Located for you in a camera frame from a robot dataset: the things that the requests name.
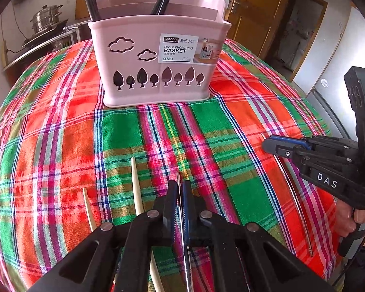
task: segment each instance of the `pink plastic basket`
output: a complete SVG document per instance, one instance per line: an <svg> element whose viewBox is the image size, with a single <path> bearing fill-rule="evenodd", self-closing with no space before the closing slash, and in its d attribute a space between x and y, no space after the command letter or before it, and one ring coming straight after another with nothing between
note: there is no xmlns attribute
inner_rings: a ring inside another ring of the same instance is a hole
<svg viewBox="0 0 365 292"><path fill-rule="evenodd" d="M89 23L104 104L116 108L209 98L209 82L231 24L223 0L97 0Z"/></svg>

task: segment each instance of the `sticker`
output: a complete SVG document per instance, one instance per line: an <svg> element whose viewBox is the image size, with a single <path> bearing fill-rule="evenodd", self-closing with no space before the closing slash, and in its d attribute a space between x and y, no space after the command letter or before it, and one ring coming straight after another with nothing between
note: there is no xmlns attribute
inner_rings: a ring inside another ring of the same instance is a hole
<svg viewBox="0 0 365 292"><path fill-rule="evenodd" d="M161 34L159 63L192 63L198 36Z"/></svg>
<svg viewBox="0 0 365 292"><path fill-rule="evenodd" d="M327 80L326 80L326 79L322 79L322 80L320 81L320 83L322 83L322 86L324 86L325 88L328 88L328 87L329 87L329 83L327 82Z"/></svg>
<svg viewBox="0 0 365 292"><path fill-rule="evenodd" d="M161 34L159 63L216 64L223 42L190 35Z"/></svg>

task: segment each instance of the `human hand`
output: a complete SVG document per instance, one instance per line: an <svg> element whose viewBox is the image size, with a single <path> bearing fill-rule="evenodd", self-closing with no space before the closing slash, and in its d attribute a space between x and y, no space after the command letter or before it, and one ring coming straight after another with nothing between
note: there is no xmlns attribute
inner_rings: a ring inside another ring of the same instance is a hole
<svg viewBox="0 0 365 292"><path fill-rule="evenodd" d="M355 210L352 218L353 208L345 202L338 200L336 209L335 231L342 237L354 232L356 223L365 223L365 210Z"/></svg>

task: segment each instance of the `metal screw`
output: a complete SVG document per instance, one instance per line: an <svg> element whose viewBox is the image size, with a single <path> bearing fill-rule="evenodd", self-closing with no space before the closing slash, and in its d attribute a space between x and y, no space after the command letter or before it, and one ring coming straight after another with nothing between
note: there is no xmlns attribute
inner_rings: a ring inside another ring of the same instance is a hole
<svg viewBox="0 0 365 292"><path fill-rule="evenodd" d="M157 210L150 210L147 213L147 216L149 216L150 218L157 217L158 215L160 215L160 212L158 212Z"/></svg>
<svg viewBox="0 0 365 292"><path fill-rule="evenodd" d="M109 230L112 229L112 227L114 226L114 224L110 223L110 222L105 222L103 223L100 228L101 230L104 230L105 232L108 232Z"/></svg>
<svg viewBox="0 0 365 292"><path fill-rule="evenodd" d="M204 211L202 211L201 213L200 213L200 216L202 217L202 218L211 218L212 217L212 212L211 211L209 211L209 210L204 210Z"/></svg>
<svg viewBox="0 0 365 292"><path fill-rule="evenodd" d="M257 223L253 223L253 222L247 223L246 224L246 228L247 228L247 230L249 230L250 232L253 232L253 233L255 233L256 231L258 231L260 229L260 227L258 226L258 224Z"/></svg>

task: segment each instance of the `cloud cutout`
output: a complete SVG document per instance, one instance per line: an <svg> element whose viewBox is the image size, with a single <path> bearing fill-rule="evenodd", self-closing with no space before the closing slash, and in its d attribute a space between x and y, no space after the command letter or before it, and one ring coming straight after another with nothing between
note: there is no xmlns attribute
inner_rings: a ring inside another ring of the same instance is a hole
<svg viewBox="0 0 365 292"><path fill-rule="evenodd" d="M134 41L129 38L118 37L108 44L110 52L127 52L134 48Z"/></svg>
<svg viewBox="0 0 365 292"><path fill-rule="evenodd" d="M143 61L150 61L150 60L154 60L157 57L157 53L151 51L150 49L145 49L142 52L140 52L137 55L139 58L139 60L143 60Z"/></svg>

